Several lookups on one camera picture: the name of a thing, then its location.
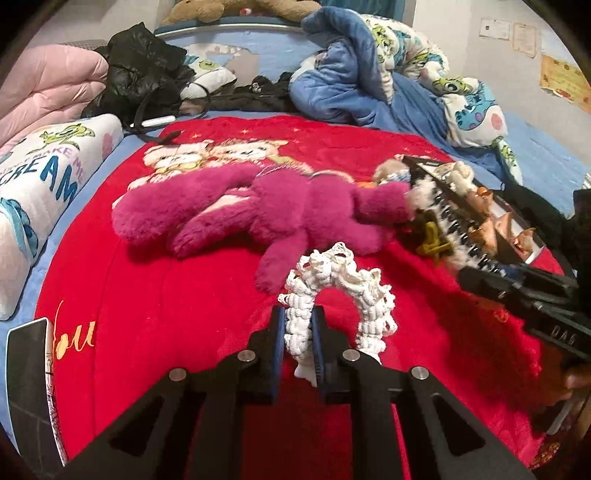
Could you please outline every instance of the paper on wall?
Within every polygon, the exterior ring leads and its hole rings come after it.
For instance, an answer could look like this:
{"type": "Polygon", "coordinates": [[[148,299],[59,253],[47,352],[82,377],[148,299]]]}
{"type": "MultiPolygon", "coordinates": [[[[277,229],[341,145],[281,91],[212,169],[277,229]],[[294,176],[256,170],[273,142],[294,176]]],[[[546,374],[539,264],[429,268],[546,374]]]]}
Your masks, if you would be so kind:
{"type": "Polygon", "coordinates": [[[540,86],[591,113],[591,86],[570,63],[542,54],[540,86]]]}
{"type": "Polygon", "coordinates": [[[534,58],[537,52],[538,30],[521,22],[513,24],[513,50],[521,51],[534,58]]]}
{"type": "Polygon", "coordinates": [[[494,18],[482,18],[480,20],[480,36],[509,40],[511,23],[507,20],[495,20],[494,18]]]}
{"type": "Polygon", "coordinates": [[[569,49],[566,48],[562,40],[553,30],[540,30],[541,47],[540,50],[544,55],[552,57],[556,60],[562,60],[570,63],[574,67],[579,68],[569,49]]]}

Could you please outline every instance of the pink plush toy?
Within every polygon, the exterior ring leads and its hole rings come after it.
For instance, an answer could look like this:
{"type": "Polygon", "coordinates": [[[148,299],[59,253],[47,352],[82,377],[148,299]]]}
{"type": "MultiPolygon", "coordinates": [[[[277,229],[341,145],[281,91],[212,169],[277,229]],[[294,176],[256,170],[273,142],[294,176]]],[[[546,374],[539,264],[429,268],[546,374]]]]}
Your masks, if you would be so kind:
{"type": "Polygon", "coordinates": [[[359,187],[334,174],[314,177],[293,168],[252,163],[208,167],[128,191],[113,210],[116,234],[132,245],[167,236],[178,258],[233,233],[268,245],[255,285],[276,293],[311,249],[344,242],[373,254],[390,240],[393,223],[408,219],[405,183],[359,187]]]}

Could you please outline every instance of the blue fleece blanket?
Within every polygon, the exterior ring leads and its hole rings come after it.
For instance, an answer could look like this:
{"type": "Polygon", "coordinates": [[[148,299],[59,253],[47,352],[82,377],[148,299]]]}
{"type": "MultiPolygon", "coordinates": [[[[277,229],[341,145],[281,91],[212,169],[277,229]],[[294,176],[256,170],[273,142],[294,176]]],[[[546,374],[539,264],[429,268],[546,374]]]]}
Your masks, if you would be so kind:
{"type": "Polygon", "coordinates": [[[426,74],[421,77],[421,68],[426,73],[425,64],[432,58],[437,59],[433,62],[437,73],[447,73],[447,59],[421,34],[391,19],[336,7],[323,7],[309,15],[302,28],[327,48],[316,62],[298,71],[290,85],[291,99],[304,114],[327,122],[354,122],[419,135],[502,181],[514,173],[511,165],[518,170],[503,135],[497,136],[494,130],[506,134],[502,112],[485,84],[476,79],[438,78],[433,82],[426,74]],[[415,74],[408,73],[409,67],[415,74]],[[461,95],[450,93],[458,85],[461,95]],[[482,131],[487,139],[473,141],[475,133],[483,137],[482,131]],[[463,141],[470,135],[470,141],[463,141]]]}

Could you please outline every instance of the blue cartoon character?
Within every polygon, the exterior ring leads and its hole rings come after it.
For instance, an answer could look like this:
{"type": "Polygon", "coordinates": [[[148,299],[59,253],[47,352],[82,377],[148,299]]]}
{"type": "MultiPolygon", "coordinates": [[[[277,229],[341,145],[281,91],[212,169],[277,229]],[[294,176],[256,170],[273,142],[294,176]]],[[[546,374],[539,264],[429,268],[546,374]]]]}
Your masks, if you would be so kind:
{"type": "Polygon", "coordinates": [[[496,105],[495,97],[484,83],[478,83],[476,93],[466,95],[466,106],[456,112],[456,123],[460,130],[474,130],[485,119],[488,109],[496,105]]]}
{"type": "Polygon", "coordinates": [[[392,27],[388,28],[398,39],[398,51],[394,54],[394,66],[400,67],[404,61],[404,56],[406,55],[406,41],[410,38],[410,35],[401,32],[400,30],[394,30],[392,27]]]}
{"type": "Polygon", "coordinates": [[[183,60],[183,65],[191,65],[195,60],[198,60],[199,57],[197,57],[196,55],[189,55],[187,54],[185,56],[185,59],[183,60]]]}
{"type": "Polygon", "coordinates": [[[14,199],[0,198],[0,209],[7,214],[12,223],[19,250],[27,257],[27,250],[29,250],[35,258],[39,249],[39,238],[31,226],[31,219],[22,209],[21,204],[14,199]]]}

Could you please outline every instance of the pillow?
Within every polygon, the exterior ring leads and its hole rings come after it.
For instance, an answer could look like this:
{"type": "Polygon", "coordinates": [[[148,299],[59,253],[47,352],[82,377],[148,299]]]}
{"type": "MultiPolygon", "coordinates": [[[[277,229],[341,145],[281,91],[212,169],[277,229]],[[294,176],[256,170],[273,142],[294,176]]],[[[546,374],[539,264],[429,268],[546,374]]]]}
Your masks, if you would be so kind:
{"type": "Polygon", "coordinates": [[[450,143],[457,147],[487,147],[496,138],[505,137],[505,115],[490,88],[484,82],[468,77],[439,81],[450,83],[451,80],[463,94],[447,93],[441,96],[449,125],[450,143]]]}
{"type": "Polygon", "coordinates": [[[47,237],[123,138],[115,115],[40,128],[0,158],[0,320],[13,314],[47,237]]]}
{"type": "Polygon", "coordinates": [[[187,47],[187,56],[183,63],[195,72],[195,76],[191,79],[191,83],[181,91],[182,100],[205,97],[205,91],[200,85],[204,86],[209,93],[213,93],[224,85],[236,81],[236,76],[230,70],[211,60],[193,54],[196,52],[192,47],[193,45],[187,47]]]}

